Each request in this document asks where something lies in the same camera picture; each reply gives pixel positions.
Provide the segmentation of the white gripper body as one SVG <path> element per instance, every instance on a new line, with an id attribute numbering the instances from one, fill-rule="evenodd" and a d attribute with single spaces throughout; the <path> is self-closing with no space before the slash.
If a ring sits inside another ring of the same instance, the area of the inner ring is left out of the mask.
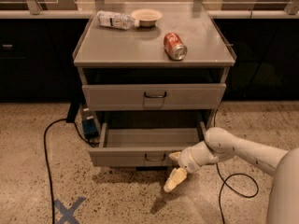
<path id="1" fill-rule="evenodd" d="M 214 164 L 218 160 L 206 143 L 202 141 L 192 147 L 183 149 L 178 156 L 178 165 L 185 169 L 187 173 L 192 174 L 202 166 Z"/>

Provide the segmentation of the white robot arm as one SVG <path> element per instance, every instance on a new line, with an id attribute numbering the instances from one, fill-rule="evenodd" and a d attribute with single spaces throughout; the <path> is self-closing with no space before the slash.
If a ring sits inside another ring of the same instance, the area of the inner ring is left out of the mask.
<path id="1" fill-rule="evenodd" d="M 299 224 L 299 148 L 290 151 L 238 138 L 218 127 L 210 128 L 205 139 L 169 155 L 178 163 L 164 190 L 172 191 L 188 174 L 202 166 L 237 156 L 273 177 L 266 224 Z"/>

